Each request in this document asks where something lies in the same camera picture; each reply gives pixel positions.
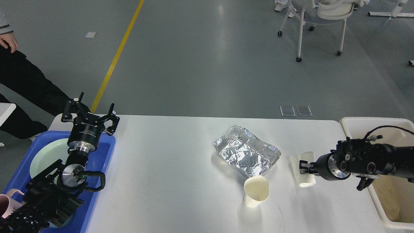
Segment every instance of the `white plate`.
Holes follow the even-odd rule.
[[[35,177],[58,159],[65,163],[69,156],[67,140],[67,138],[59,139],[43,147],[31,161],[30,177]]]

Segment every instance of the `yellow floor line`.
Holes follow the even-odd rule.
[[[108,84],[109,79],[111,78],[112,72],[113,72],[113,70],[114,70],[114,68],[115,68],[115,66],[118,62],[118,59],[119,59],[119,56],[122,53],[122,50],[124,49],[125,43],[128,40],[129,34],[132,30],[132,27],[134,27],[134,23],[135,23],[135,21],[138,17],[138,14],[141,10],[141,7],[142,7],[143,3],[144,3],[144,0],[141,0],[138,7],[137,7],[137,9],[135,10],[134,16],[131,19],[131,22],[128,26],[128,29],[125,32],[124,38],[122,38],[121,44],[119,45],[118,50],[116,51],[116,54],[115,54],[115,57],[112,60],[111,66],[109,67],[108,72],[106,73],[105,78],[103,79],[103,82],[101,84],[101,87],[99,88],[99,91],[98,91],[98,93],[95,97],[95,100],[92,103],[92,106],[91,106],[91,109],[90,109],[92,113],[94,113],[96,111],[96,108],[98,107],[99,101],[101,100],[102,95],[104,94],[106,85]]]

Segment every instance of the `black cable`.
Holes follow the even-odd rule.
[[[375,129],[373,129],[373,130],[369,131],[368,133],[366,133],[363,139],[364,139],[364,140],[366,140],[366,139],[368,138],[368,136],[369,136],[372,132],[374,132],[375,130],[380,129],[380,128],[386,128],[386,127],[401,129],[401,130],[404,130],[405,132],[408,132],[408,133],[411,133],[412,135],[414,135],[414,133],[413,133],[412,131],[410,131],[410,130],[408,130],[408,129],[404,129],[404,128],[402,128],[402,127],[398,127],[398,126],[394,126],[394,125],[383,125],[383,126],[378,126],[377,128],[375,128]]]

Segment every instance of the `white storage box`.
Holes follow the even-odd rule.
[[[382,125],[399,126],[410,131],[414,131],[414,124],[407,119],[399,118],[381,118],[381,117],[344,117],[340,121],[344,133],[350,138],[363,138],[365,134]],[[414,146],[414,135],[396,128],[380,128],[371,135],[384,136],[373,143],[386,143],[393,146]],[[414,184],[409,183],[407,179],[391,176],[391,183],[394,187],[397,202],[400,205],[399,222],[391,221],[386,216],[383,206],[372,187],[368,191],[377,209],[380,219],[386,227],[414,230]]]

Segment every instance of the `pink mug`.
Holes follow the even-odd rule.
[[[20,203],[12,199],[13,194],[16,192],[24,195],[24,193],[18,189],[10,189],[6,194],[0,194],[0,214],[3,218],[6,218],[24,204],[24,202]]]

